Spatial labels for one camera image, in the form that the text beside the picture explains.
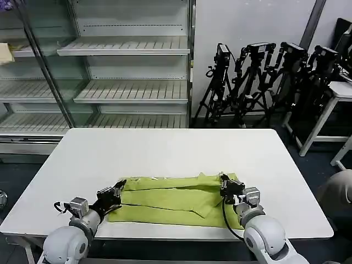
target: black cable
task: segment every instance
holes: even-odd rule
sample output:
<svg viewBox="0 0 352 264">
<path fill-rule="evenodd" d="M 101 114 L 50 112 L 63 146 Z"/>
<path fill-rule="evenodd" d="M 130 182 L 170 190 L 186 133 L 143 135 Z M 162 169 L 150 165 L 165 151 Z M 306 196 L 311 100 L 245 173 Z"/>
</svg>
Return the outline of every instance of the black cable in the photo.
<svg viewBox="0 0 352 264">
<path fill-rule="evenodd" d="M 227 228 L 230 230 L 230 232 L 235 236 L 237 237 L 239 240 L 241 240 L 242 242 L 244 242 L 244 238 L 237 235 L 233 230 L 232 228 L 230 227 L 229 225 L 229 222 L 227 222 L 227 218 L 226 218 L 226 212 L 225 212 L 225 198 L 222 200 L 222 215 L 224 216 L 224 220 L 225 220 L 225 224 L 227 226 Z"/>
<path fill-rule="evenodd" d="M 233 54 L 232 54 L 231 50 L 229 49 L 229 47 L 228 47 L 227 45 L 225 45 L 225 46 L 226 46 L 227 50 L 230 52 L 230 54 L 231 54 L 231 56 L 232 56 L 232 58 L 233 58 L 234 63 L 236 63 L 235 56 L 233 56 Z"/>
</svg>

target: gray floor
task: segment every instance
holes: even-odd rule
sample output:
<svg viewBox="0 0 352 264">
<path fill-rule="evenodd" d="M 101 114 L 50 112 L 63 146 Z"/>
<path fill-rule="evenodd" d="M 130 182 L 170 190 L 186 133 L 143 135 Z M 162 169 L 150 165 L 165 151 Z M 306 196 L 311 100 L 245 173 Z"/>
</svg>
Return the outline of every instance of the gray floor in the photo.
<svg viewBox="0 0 352 264">
<path fill-rule="evenodd" d="M 40 164 L 0 163 L 0 190 L 8 194 L 8 205 L 0 212 L 0 219 L 5 219 L 40 167 Z M 26 263 L 26 261 L 24 249 L 8 245 L 4 235 L 0 233 L 0 264 Z"/>
<path fill-rule="evenodd" d="M 309 152 L 306 157 L 299 157 L 292 138 L 280 127 L 276 130 L 312 192 L 315 193 L 321 184 L 337 172 L 329 163 L 341 145 L 315 144 L 313 151 Z M 349 153 L 343 162 L 346 167 L 352 168 L 352 153 Z M 4 212 L 0 213 L 0 218 L 7 215 L 40 167 L 39 164 L 0 163 L 0 189 L 5 190 L 10 197 L 9 205 Z M 347 229 L 342 228 L 328 240 L 295 240 L 293 244 L 311 264 L 322 264 L 327 260 L 342 262 L 352 255 L 352 236 L 350 235 L 352 232 L 349 233 L 349 227 L 348 224 Z M 93 244 L 91 257 L 102 255 L 119 259 L 146 260 L 252 260 L 245 245 L 237 242 L 115 241 L 109 243 L 97 241 Z M 0 264 L 5 263 L 26 263 L 26 257 L 22 248 L 8 245 L 4 236 L 0 234 Z"/>
</svg>

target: white wall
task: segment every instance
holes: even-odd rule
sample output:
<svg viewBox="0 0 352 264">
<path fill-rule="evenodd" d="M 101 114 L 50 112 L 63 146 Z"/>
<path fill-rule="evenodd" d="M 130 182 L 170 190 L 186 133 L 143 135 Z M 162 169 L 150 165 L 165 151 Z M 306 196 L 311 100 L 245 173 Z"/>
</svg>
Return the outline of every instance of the white wall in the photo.
<svg viewBox="0 0 352 264">
<path fill-rule="evenodd" d="M 205 73 L 213 65 L 217 43 L 227 44 L 236 58 L 251 43 L 299 44 L 315 0 L 198 0 L 196 4 L 193 116 L 210 82 Z"/>
<path fill-rule="evenodd" d="M 352 22 L 351 0 L 327 0 L 315 30 L 309 51 L 313 52 L 316 45 L 329 47 L 333 38 L 338 18 Z"/>
</svg>

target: green cloth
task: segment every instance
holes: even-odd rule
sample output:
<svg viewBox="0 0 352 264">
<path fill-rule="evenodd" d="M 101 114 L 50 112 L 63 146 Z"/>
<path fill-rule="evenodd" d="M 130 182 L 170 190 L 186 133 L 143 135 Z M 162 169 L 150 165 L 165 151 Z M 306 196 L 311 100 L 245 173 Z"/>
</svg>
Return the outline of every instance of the green cloth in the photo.
<svg viewBox="0 0 352 264">
<path fill-rule="evenodd" d="M 122 191 L 122 208 L 108 215 L 109 222 L 180 224 L 226 227 L 222 215 L 220 176 L 195 178 L 128 178 Z M 233 229 L 242 229 L 231 205 L 225 205 Z"/>
</svg>

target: shelf rack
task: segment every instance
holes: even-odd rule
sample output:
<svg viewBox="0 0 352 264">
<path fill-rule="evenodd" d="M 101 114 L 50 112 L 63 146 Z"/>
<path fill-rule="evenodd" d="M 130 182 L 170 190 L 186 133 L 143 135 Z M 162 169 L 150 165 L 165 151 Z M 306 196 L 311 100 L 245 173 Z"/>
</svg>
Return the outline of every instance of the shelf rack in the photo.
<svg viewBox="0 0 352 264">
<path fill-rule="evenodd" d="M 0 136 L 63 136 L 68 129 L 61 113 L 13 113 L 0 123 Z"/>
<path fill-rule="evenodd" d="M 93 128 L 186 128 L 186 115 L 100 114 Z"/>
<path fill-rule="evenodd" d="M 14 58 L 35 57 L 34 52 L 27 39 L 8 40 Z M 64 38 L 40 39 L 41 51 L 44 56 L 57 55 L 57 49 L 67 45 Z"/>
<path fill-rule="evenodd" d="M 61 91 L 65 100 L 75 96 L 71 89 L 79 80 L 60 80 L 66 89 Z M 0 103 L 56 103 L 46 80 L 0 81 Z"/>
<path fill-rule="evenodd" d="M 60 56 L 187 55 L 186 36 L 80 37 L 61 49 Z"/>
<path fill-rule="evenodd" d="M 76 103 L 187 103 L 187 81 L 91 80 Z"/>
</svg>

